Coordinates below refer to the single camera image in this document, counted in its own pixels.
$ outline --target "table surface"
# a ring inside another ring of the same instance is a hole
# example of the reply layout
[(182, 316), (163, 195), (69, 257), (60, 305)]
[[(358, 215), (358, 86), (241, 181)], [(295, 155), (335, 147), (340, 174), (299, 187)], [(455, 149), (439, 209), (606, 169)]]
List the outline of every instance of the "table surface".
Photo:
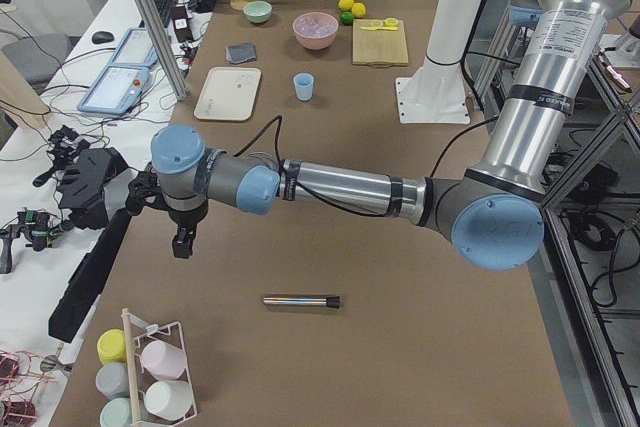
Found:
[[(419, 178), (462, 127), (401, 125), (394, 79), (422, 64), (437, 0), (361, 0), (371, 18), (406, 24), (408, 67), (351, 65), (351, 32), (311, 52), (291, 23), (336, 14), (337, 0), (267, 0), (253, 26), (220, 0), (172, 122), (195, 126), (208, 145), (234, 152), (282, 114), (283, 156)], [(262, 80), (243, 123), (199, 122), (193, 108), (226, 45), (253, 42)], [(292, 77), (316, 77), (296, 100)], [(481, 116), (472, 114), (472, 120)], [(255, 150), (273, 151), (273, 131)], [(478, 160), (477, 129), (447, 155), (440, 175), (459, 178)], [(134, 218), (53, 426), (95, 425), (105, 403), (93, 388), (95, 340), (120, 312), (183, 324), (200, 413), (190, 425), (567, 426), (571, 416), (526, 267), (488, 272), (438, 234), (402, 219), (363, 219), (308, 202), (277, 201), (265, 217), (211, 204), (195, 253), (171, 255), (174, 224), (147, 210)], [(337, 311), (273, 311), (268, 293), (339, 294)]]
[[(192, 20), (194, 35), (198, 36), (201, 27), (210, 15), (196, 15)], [(137, 27), (140, 14), (133, 0), (109, 0), (95, 20), (79, 40), (68, 59), (96, 49), (115, 48), (119, 40), (130, 27)], [(91, 35), (98, 30), (107, 30), (114, 34), (111, 43), (94, 45)], [(175, 52), (179, 45), (173, 44)], [(65, 63), (51, 81), (49, 86), (91, 85), (111, 57), (112, 51), (99, 51), (83, 56), (75, 61)], [(46, 138), (62, 124), (72, 127), (80, 134), (103, 134), (109, 139), (110, 147), (115, 147), (127, 163), (135, 168), (144, 168), (149, 161), (149, 142), (158, 129), (166, 125), (175, 105), (175, 95), (169, 83), (164, 80), (164, 72), (156, 66), (151, 74), (152, 84), (145, 91), (144, 112), (136, 109), (135, 120), (127, 122), (110, 122), (103, 129), (97, 128), (95, 122), (99, 117), (79, 116), (76, 107), (86, 89), (72, 87), (50, 90), (42, 95), (43, 101), (52, 106), (54, 113), (47, 116), (48, 128), (40, 133), (19, 128), (3, 147), (0, 159), (20, 159), (28, 156), (37, 147), (44, 147)], [(96, 138), (85, 137), (90, 141)], [(59, 214), (55, 195), (55, 182), (50, 180), (41, 188), (31, 185), (32, 180), (51, 166), (51, 160), (40, 148), (28, 160), (16, 162), (0, 161), (0, 191), (3, 202), (0, 202), (0, 225), (15, 217), (22, 207), (40, 209)], [(106, 203), (110, 211), (123, 205), (126, 196), (126, 185), (131, 179), (131, 172), (118, 176), (107, 189)], [(54, 247), (36, 253), (26, 247), (23, 237), (13, 242), (14, 271), (0, 276), (0, 298), (3, 315), (0, 316), (0, 350), (16, 352), (26, 350), (44, 356), (53, 354), (60, 342), (47, 335), (48, 319), (59, 299), (64, 293), (70, 276), (80, 263), (86, 252), (90, 251), (101, 231), (79, 230), (63, 235), (54, 241)], [(73, 362), (83, 340), (84, 327), (71, 345), (65, 345), (61, 359)], [(54, 381), (37, 391), (36, 405), (39, 418), (35, 427), (47, 425), (62, 395), (65, 378), (59, 373)]]

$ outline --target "green bowl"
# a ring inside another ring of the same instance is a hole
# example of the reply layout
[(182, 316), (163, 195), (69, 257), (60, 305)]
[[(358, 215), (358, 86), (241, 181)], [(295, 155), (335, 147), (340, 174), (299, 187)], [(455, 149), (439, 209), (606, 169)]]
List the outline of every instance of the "green bowl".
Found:
[(254, 24), (262, 24), (271, 17), (271, 4), (263, 0), (249, 2), (242, 9), (244, 15)]

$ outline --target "brown table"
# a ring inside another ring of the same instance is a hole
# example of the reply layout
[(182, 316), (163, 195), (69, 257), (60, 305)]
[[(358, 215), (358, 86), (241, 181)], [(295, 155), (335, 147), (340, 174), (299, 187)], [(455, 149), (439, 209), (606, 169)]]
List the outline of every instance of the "brown table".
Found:
[[(228, 0), (216, 7), (188, 78), (192, 96), (174, 122), (210, 146), (239, 149), (283, 114), (283, 156), (418, 178), (461, 126), (401, 125), (393, 82), (423, 61), (437, 0), (362, 0), (371, 18), (406, 23), (410, 65), (350, 63), (350, 30), (323, 52), (302, 49), (291, 22), (336, 13), (337, 0), (268, 0), (250, 25)], [(262, 70), (253, 117), (198, 122), (192, 115), (224, 48), (254, 42)], [(316, 77), (296, 101), (292, 77)], [(481, 117), (473, 114), (474, 121)], [(271, 134), (256, 150), (272, 151)], [(480, 158), (483, 129), (450, 151), (441, 176)], [(132, 222), (53, 426), (96, 425), (95, 340), (129, 307), (158, 323), (180, 320), (201, 413), (193, 426), (567, 426), (572, 424), (527, 269), (493, 273), (462, 260), (438, 234), (402, 219), (363, 219), (309, 202), (277, 201), (266, 217), (210, 205), (195, 255), (171, 256), (174, 224), (145, 210)], [(337, 311), (274, 312), (267, 293), (336, 293)]]

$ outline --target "wooden cutting board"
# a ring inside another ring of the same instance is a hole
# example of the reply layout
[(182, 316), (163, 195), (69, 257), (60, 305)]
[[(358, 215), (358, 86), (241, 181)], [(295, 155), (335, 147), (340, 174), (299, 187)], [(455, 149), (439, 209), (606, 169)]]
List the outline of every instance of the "wooden cutting board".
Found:
[(409, 65), (404, 22), (400, 20), (398, 30), (395, 31), (360, 28), (371, 25), (371, 20), (356, 19), (353, 23), (352, 63), (374, 67)]

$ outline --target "white column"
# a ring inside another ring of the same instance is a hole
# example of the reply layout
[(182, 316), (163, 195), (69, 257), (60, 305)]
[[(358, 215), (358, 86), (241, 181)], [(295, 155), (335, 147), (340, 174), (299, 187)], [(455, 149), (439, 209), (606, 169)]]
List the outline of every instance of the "white column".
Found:
[(401, 123), (469, 123), (458, 61), (480, 1), (438, 0), (422, 67), (413, 77), (396, 79)]

